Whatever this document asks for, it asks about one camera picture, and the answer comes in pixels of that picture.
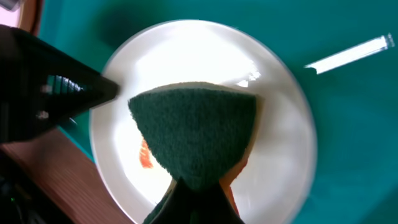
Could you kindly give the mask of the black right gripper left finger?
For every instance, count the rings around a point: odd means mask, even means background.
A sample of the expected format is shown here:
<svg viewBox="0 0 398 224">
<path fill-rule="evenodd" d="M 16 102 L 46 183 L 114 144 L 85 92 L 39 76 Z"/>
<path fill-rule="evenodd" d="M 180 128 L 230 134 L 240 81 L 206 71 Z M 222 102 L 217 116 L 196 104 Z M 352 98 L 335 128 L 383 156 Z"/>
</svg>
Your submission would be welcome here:
<svg viewBox="0 0 398 224">
<path fill-rule="evenodd" d="M 150 224 L 190 224 L 194 192 L 179 178 L 163 207 Z"/>
</svg>

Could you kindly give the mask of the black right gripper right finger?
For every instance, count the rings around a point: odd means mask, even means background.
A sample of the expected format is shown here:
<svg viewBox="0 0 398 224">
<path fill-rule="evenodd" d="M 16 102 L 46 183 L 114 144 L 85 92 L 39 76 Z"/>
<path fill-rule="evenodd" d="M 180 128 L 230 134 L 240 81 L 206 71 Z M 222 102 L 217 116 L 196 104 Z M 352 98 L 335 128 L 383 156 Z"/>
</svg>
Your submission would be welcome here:
<svg viewBox="0 0 398 224">
<path fill-rule="evenodd" d="M 220 184 L 197 193 L 194 224 L 244 224 L 228 201 Z"/>
</svg>

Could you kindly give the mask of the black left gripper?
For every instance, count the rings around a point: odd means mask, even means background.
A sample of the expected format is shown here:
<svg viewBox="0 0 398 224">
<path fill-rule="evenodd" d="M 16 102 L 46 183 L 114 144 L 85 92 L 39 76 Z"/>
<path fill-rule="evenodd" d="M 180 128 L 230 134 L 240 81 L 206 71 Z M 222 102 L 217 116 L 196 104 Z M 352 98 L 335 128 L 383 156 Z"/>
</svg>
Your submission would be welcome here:
<svg viewBox="0 0 398 224">
<path fill-rule="evenodd" d="M 1 142 L 27 141 L 113 100 L 119 85 L 32 34 L 1 26 Z"/>
</svg>

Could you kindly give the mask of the white plate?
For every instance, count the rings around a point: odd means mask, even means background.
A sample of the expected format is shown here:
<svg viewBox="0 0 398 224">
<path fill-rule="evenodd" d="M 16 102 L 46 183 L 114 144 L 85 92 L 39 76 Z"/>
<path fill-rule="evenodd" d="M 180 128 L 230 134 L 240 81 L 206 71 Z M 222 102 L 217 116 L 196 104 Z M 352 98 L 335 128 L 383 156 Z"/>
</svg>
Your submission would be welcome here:
<svg viewBox="0 0 398 224">
<path fill-rule="evenodd" d="M 108 192 L 132 221 L 144 221 L 171 178 L 158 164 L 141 166 L 142 136 L 128 100 L 181 82 L 224 85 L 263 100 L 248 163 L 231 185 L 243 221 L 288 223 L 300 210 L 315 173 L 315 126 L 299 84 L 267 47 L 215 22 L 165 22 L 120 46 L 103 76 L 116 82 L 120 92 L 90 111 L 91 149 Z"/>
</svg>

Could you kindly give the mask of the green yellow sponge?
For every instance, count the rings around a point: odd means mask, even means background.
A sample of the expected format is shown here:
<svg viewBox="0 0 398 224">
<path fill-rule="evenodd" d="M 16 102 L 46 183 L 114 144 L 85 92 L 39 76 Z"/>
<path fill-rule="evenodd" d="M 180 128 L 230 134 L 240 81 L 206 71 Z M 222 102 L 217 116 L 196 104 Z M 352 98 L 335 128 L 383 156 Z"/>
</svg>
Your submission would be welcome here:
<svg viewBox="0 0 398 224">
<path fill-rule="evenodd" d="M 182 178 L 197 193 L 220 184 L 237 213 L 231 190 L 248 162 L 261 118 L 262 98 L 205 82 L 177 83 L 145 91 L 128 102 L 150 153 L 173 186 L 145 219 L 151 223 Z"/>
</svg>

